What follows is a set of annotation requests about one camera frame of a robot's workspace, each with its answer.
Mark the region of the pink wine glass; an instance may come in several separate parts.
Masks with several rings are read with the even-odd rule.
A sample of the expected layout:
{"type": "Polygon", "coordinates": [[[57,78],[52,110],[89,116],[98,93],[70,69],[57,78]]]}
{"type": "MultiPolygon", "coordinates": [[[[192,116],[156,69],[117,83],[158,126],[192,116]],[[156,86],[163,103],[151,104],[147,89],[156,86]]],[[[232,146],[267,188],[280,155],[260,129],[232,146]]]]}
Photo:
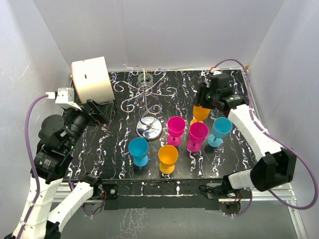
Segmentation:
{"type": "Polygon", "coordinates": [[[189,128],[189,140],[186,144],[187,149],[191,152],[200,151],[202,143],[206,140],[209,133],[207,125],[201,122],[193,123],[189,128]]]}
{"type": "Polygon", "coordinates": [[[167,122],[167,143],[172,146],[179,146],[181,136],[184,133],[186,122],[181,117],[171,117],[167,122]]]}

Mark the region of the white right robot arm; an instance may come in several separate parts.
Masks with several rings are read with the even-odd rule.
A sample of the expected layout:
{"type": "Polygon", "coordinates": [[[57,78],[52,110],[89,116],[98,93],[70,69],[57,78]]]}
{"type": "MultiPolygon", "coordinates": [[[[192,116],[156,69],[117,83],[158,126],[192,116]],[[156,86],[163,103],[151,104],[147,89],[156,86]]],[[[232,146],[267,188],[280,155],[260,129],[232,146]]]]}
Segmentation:
{"type": "Polygon", "coordinates": [[[266,136],[263,126],[257,127],[253,110],[247,97],[235,93],[227,74],[210,72],[208,82],[201,83],[194,99],[194,105],[205,109],[217,109],[224,113],[244,136],[253,150],[257,163],[250,169],[225,175],[220,190],[229,198],[235,197],[240,189],[257,189],[260,192],[292,181],[296,156],[280,143],[266,136]]]}

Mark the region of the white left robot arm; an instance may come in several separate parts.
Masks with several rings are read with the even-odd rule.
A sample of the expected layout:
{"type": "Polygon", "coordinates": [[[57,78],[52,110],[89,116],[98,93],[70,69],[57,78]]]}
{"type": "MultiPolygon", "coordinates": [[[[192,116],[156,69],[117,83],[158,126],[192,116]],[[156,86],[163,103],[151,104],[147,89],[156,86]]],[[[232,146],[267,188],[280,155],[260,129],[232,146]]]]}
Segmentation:
{"type": "Polygon", "coordinates": [[[57,189],[71,163],[75,144],[88,126],[107,123],[97,103],[88,100],[91,108],[85,110],[74,102],[60,103],[63,115],[50,115],[41,124],[36,155],[32,155],[29,142],[29,119],[37,98],[28,109],[24,136],[31,164],[31,178],[25,206],[15,230],[7,239],[58,239],[66,223],[86,200],[99,198],[103,193],[102,180],[85,174],[70,194],[51,209],[57,189]]]}

